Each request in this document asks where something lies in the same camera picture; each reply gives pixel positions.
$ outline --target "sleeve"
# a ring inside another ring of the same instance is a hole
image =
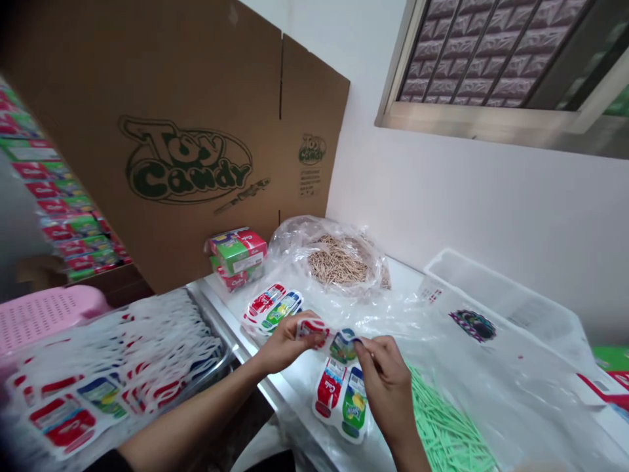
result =
[[[117,449],[112,449],[90,465],[85,472],[133,472]]]

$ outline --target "brick pattern wall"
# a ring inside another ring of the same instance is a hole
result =
[[[586,2],[430,0],[400,100],[521,106]]]

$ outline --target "window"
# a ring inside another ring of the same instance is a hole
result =
[[[409,0],[376,124],[629,157],[629,2]]]

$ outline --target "cardboard flap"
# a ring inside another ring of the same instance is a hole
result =
[[[349,82],[244,5],[40,2],[7,50],[8,82],[155,292],[211,272],[211,234],[324,215]]]

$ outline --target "green printed logo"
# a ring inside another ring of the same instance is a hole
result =
[[[326,142],[319,136],[304,134],[303,142],[299,148],[299,161],[306,165],[315,165],[326,154]]]
[[[190,205],[244,188],[253,169],[251,153],[239,139],[221,131],[180,130],[172,121],[122,116],[120,130],[138,143],[126,165],[138,196]]]

